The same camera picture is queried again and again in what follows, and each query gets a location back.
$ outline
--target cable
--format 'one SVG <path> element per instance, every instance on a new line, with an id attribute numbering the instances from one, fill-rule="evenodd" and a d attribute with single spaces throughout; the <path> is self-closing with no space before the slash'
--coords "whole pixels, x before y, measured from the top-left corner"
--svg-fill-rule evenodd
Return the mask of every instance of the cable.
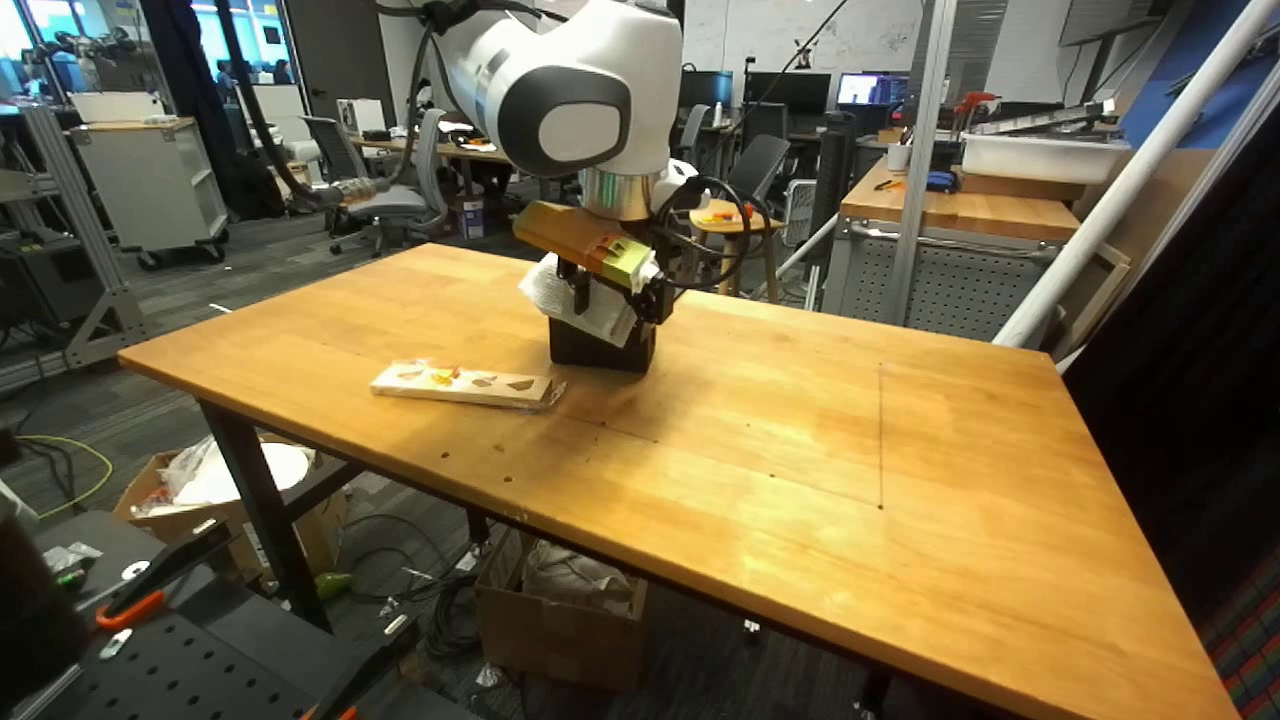
<path id="1" fill-rule="evenodd" d="M 53 520 L 53 516 L 62 516 L 62 514 L 73 514 L 73 508 L 80 508 L 80 503 L 92 500 L 100 490 L 106 490 L 106 480 L 117 478 L 112 455 L 103 455 L 103 454 L 92 447 L 92 443 L 80 443 L 80 440 L 73 440 L 73 438 L 27 438 L 27 440 L 75 447 L 75 454 L 100 459 L 100 470 L 103 470 L 80 495 L 73 495 L 69 503 L 56 503 L 56 508 L 49 508 L 49 514 L 39 514 L 39 524 Z"/>
<path id="2" fill-rule="evenodd" d="M 402 516 L 397 516 L 397 514 L 377 514 L 377 516 L 354 516 L 354 520 L 348 520 L 340 532 L 340 544 L 353 537 L 353 528 L 361 528 L 361 524 L 400 524 L 400 528 L 408 528 L 411 532 L 411 539 L 420 539 L 425 549 L 420 553 L 408 553 L 402 544 L 397 544 L 397 549 L 389 549 L 389 544 L 381 544 L 381 549 L 365 549 L 365 553 L 354 553 L 353 560 L 348 560 L 348 574 L 353 574 L 353 597 L 354 601 L 411 601 L 411 597 L 425 597 L 425 591 L 430 591 L 437 585 L 429 582 L 420 582 L 420 575 L 411 575 L 411 574 L 402 574 L 402 568 L 414 568 L 414 574 L 425 574 L 425 575 L 442 575 L 442 553 L 437 549 L 437 539 L 430 537 L 425 537 L 420 532 L 420 524 L 411 524 L 411 520 L 402 520 Z M 367 566 L 373 556 L 400 556 L 400 574 L 408 575 L 402 582 L 402 587 L 397 591 L 381 591 L 381 587 L 354 587 L 354 575 L 361 575 L 361 566 Z"/>

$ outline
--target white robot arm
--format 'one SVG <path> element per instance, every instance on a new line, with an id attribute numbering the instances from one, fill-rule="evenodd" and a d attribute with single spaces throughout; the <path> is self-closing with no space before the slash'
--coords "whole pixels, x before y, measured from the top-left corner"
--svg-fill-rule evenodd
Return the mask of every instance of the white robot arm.
<path id="1" fill-rule="evenodd" d="M 583 181 L 583 207 L 645 222 L 667 163 L 681 23 L 587 0 L 535 32 L 499 0 L 429 5 L 437 104 L 462 114 L 516 167 Z"/>

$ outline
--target computer monitor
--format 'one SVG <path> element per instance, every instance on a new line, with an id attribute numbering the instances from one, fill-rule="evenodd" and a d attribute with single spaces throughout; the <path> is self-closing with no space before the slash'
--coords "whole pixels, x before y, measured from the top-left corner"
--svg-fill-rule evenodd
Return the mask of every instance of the computer monitor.
<path id="1" fill-rule="evenodd" d="M 753 73 L 749 102 L 788 104 L 793 115 L 828 115 L 828 73 Z"/>
<path id="2" fill-rule="evenodd" d="M 841 73 L 837 79 L 837 114 L 860 107 L 905 107 L 913 79 L 905 73 Z"/>
<path id="3" fill-rule="evenodd" d="M 731 107 L 731 73 L 681 73 L 681 107 L 690 104 Z"/>
<path id="4" fill-rule="evenodd" d="M 909 73 L 841 73 L 832 83 L 832 115 L 863 134 L 886 130 L 909 104 Z"/>

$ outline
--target table surface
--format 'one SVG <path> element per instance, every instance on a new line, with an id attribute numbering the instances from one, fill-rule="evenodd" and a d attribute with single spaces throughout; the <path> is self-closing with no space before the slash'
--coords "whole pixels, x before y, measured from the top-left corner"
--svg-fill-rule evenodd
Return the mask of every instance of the table surface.
<path id="1" fill-rule="evenodd" d="M 847 222 L 901 226 L 909 203 L 909 176 L 883 162 L 841 200 Z M 929 193 L 922 234 L 972 234 L 998 240 L 1071 240 L 1078 222 L 1049 195 L 1004 193 Z"/>
<path id="2" fill-rule="evenodd" d="M 1049 357 L 690 293 L 647 377 L 557 370 L 525 267 L 429 245 L 121 360 L 1024 717 L 1231 717 Z M 408 357 L 566 395 L 367 392 Z"/>

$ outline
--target white cabinet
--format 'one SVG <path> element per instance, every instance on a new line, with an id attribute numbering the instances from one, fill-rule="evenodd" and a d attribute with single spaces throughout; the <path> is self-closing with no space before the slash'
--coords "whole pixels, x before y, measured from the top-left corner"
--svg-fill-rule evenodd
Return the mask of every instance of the white cabinet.
<path id="1" fill-rule="evenodd" d="M 225 256 L 226 203 L 203 155 L 197 122 L 80 124 L 80 162 L 103 200 L 121 247 L 153 252 L 203 247 Z"/>

